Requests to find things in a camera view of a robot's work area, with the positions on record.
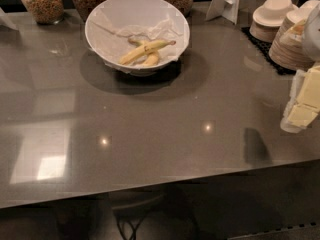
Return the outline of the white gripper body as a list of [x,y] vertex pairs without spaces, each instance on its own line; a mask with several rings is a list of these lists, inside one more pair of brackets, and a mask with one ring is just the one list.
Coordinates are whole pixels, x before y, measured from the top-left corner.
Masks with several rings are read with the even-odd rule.
[[291,112],[293,106],[299,105],[296,102],[296,98],[302,88],[305,74],[306,74],[305,71],[298,70],[295,76],[293,77],[292,85],[289,93],[289,101],[285,107],[285,110],[283,112],[283,118],[280,122],[280,128],[289,133],[299,133],[300,131],[306,128],[306,127],[300,128],[300,127],[294,126],[288,121],[288,115]]

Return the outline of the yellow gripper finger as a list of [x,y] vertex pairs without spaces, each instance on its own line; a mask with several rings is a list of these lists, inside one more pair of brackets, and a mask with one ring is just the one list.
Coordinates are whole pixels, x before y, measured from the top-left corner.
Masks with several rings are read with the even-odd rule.
[[305,74],[297,102],[315,109],[320,109],[320,68],[310,68]]
[[307,127],[316,117],[318,113],[309,107],[302,105],[294,105],[288,115],[288,121],[297,127]]

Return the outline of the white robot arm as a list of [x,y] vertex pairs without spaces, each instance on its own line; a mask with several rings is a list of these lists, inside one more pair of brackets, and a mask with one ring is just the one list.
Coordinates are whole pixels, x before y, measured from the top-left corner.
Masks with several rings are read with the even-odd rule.
[[298,133],[320,114],[320,4],[307,19],[289,28],[280,38],[282,44],[300,44],[304,54],[315,62],[306,72],[298,70],[292,80],[289,101],[280,122],[282,130]]

